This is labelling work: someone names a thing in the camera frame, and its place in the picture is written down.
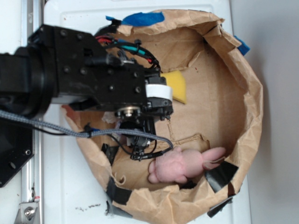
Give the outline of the black gripper finger with white tape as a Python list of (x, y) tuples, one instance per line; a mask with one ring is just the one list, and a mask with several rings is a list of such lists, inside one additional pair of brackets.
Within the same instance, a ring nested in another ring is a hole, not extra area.
[(149, 77), (146, 85), (147, 98), (162, 98), (173, 101), (173, 90), (164, 77)]

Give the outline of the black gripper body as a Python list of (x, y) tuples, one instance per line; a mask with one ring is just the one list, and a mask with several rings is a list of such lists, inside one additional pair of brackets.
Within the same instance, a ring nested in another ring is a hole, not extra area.
[(80, 84), (82, 99), (70, 103), (75, 111), (114, 112), (116, 117), (137, 121), (139, 119), (170, 119), (172, 101), (147, 98), (145, 85), (149, 77), (161, 77), (159, 61), (141, 41), (124, 41), (111, 35), (99, 35), (96, 41), (105, 56), (92, 52), (85, 55), (86, 69), (93, 78), (86, 77)]

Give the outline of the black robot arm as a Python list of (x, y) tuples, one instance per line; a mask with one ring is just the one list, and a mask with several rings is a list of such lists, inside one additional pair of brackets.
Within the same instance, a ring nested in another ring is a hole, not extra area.
[(157, 68), (107, 51), (89, 33), (42, 25), (26, 47), (0, 56), (0, 107), (38, 118), (50, 104), (134, 119), (169, 119), (171, 88)]

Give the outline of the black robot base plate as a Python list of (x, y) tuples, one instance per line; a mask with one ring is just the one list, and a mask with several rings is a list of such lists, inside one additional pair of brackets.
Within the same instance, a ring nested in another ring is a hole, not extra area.
[(33, 130), (14, 122), (0, 120), (0, 186), (9, 181), (34, 155)]

